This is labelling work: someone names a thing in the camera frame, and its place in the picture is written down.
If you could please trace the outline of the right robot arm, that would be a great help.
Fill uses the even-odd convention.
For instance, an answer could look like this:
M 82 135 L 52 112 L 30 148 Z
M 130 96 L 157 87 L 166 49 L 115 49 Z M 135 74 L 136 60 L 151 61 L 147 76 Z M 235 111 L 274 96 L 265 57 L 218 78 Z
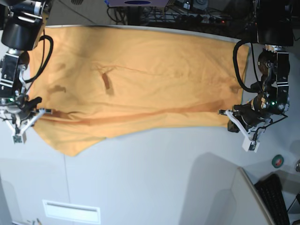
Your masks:
M 7 8 L 8 16 L 4 23 L 1 43 L 8 47 L 0 60 L 0 108 L 10 115 L 10 119 L 25 120 L 36 112 L 42 99 L 29 100 L 28 83 L 33 83 L 45 69 L 51 53 L 48 53 L 36 75 L 24 80 L 23 73 L 28 68 L 29 52 L 40 41 L 48 40 L 53 48 L 51 37 L 43 34 L 53 6 L 51 0 L 2 0 L 0 4 Z

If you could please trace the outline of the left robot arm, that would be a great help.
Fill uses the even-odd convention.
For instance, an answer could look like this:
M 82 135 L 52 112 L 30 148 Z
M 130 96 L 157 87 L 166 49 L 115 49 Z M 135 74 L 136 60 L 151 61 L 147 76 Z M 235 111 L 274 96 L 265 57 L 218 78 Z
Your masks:
M 233 117 L 246 131 L 266 122 L 272 115 L 283 115 L 289 105 L 290 73 L 287 47 L 293 46 L 292 3 L 289 0 L 255 0 L 253 2 L 255 34 L 239 41 L 233 50 L 233 65 L 241 88 L 257 94 L 249 103 L 233 106 Z M 262 74 L 247 87 L 239 72 L 237 53 L 243 44 L 263 46 L 258 57 Z

